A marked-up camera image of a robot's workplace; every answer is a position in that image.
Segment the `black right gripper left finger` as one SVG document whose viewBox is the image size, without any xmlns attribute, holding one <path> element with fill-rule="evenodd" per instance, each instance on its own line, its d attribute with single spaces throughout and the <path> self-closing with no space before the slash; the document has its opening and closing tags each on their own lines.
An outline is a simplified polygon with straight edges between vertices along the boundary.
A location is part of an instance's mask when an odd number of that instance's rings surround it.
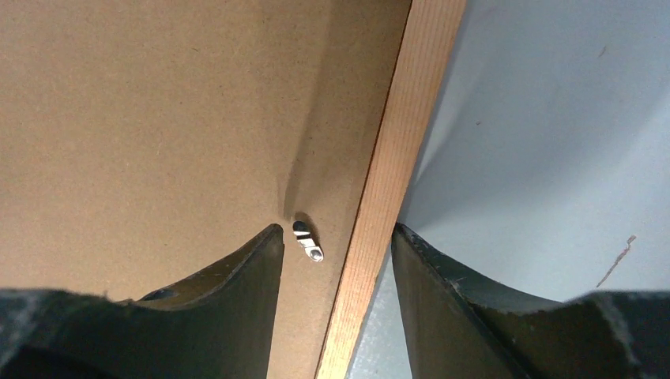
<svg viewBox="0 0 670 379">
<path fill-rule="evenodd" d="M 271 224 L 138 300 L 1 291 L 4 378 L 264 378 L 284 257 Z"/>
</svg>

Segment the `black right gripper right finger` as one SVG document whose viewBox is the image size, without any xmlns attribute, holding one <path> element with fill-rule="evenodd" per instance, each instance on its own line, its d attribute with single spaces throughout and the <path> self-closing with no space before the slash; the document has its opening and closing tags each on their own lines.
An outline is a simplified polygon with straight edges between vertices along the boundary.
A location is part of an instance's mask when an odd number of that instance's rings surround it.
<svg viewBox="0 0 670 379">
<path fill-rule="evenodd" d="M 484 276 L 403 224 L 391 253 L 415 378 L 669 375 L 666 291 L 594 291 L 555 302 Z"/>
</svg>

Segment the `metal turn clip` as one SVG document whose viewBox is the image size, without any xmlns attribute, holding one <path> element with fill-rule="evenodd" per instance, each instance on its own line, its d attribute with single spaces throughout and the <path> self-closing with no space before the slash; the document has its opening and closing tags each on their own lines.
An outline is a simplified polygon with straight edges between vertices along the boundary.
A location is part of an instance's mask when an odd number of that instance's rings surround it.
<svg viewBox="0 0 670 379">
<path fill-rule="evenodd" d="M 318 243 L 318 239 L 309 223 L 296 220 L 292 224 L 292 231 L 305 254 L 314 262 L 322 262 L 324 253 Z"/>
</svg>

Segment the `brown fibreboard backing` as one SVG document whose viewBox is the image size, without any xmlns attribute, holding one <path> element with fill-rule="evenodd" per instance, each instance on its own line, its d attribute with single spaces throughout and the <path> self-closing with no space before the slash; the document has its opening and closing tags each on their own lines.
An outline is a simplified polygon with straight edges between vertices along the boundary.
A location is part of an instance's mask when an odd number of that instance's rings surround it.
<svg viewBox="0 0 670 379">
<path fill-rule="evenodd" d="M 409 7 L 2 2 L 1 285 L 140 298 L 278 223 L 268 375 L 312 378 Z"/>
</svg>

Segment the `wooden picture frame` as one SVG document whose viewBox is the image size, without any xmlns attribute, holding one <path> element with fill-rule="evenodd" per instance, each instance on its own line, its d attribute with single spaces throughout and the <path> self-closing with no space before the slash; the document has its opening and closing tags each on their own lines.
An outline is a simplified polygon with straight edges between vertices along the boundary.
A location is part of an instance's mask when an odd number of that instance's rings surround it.
<svg viewBox="0 0 670 379">
<path fill-rule="evenodd" d="M 344 378 L 465 13 L 413 1 L 322 345 L 316 378 Z"/>
</svg>

